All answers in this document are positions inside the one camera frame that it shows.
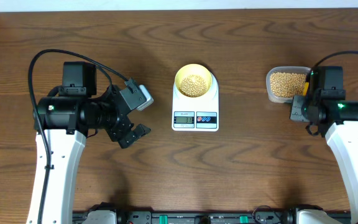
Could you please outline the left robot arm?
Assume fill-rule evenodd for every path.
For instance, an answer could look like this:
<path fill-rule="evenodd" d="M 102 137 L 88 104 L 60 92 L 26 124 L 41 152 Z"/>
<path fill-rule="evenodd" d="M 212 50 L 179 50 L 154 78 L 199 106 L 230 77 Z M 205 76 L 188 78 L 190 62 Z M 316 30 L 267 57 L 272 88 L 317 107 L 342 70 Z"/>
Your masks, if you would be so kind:
<path fill-rule="evenodd" d="M 125 89 L 109 85 L 97 96 L 97 70 L 92 63 L 65 62 L 62 85 L 37 104 L 37 165 L 28 223 L 71 223 L 78 165 L 90 129 L 105 130 L 123 149 L 151 131 L 127 116 L 153 103 L 146 87 L 129 79 Z"/>

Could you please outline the yellow measuring scoop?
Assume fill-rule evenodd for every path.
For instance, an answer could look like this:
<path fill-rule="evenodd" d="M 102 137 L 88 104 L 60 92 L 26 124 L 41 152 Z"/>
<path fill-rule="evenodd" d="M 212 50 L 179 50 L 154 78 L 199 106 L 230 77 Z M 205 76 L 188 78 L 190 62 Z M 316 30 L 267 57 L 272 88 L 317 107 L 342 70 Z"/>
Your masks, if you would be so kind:
<path fill-rule="evenodd" d="M 303 96 L 306 96 L 306 94 L 308 92 L 309 85 L 310 85 L 309 82 L 305 82 L 303 93 L 302 93 Z"/>

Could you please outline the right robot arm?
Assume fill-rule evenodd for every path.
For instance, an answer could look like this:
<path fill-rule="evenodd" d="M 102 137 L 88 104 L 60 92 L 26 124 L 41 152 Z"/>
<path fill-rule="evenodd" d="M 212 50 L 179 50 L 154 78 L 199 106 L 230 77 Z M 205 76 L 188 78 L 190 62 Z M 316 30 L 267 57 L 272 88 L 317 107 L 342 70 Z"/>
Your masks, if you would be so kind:
<path fill-rule="evenodd" d="M 333 152 L 347 197 L 351 223 L 358 223 L 358 101 L 347 101 L 343 69 L 338 66 L 314 67 L 306 77 L 305 95 L 295 95 L 290 119 L 316 126 Z"/>

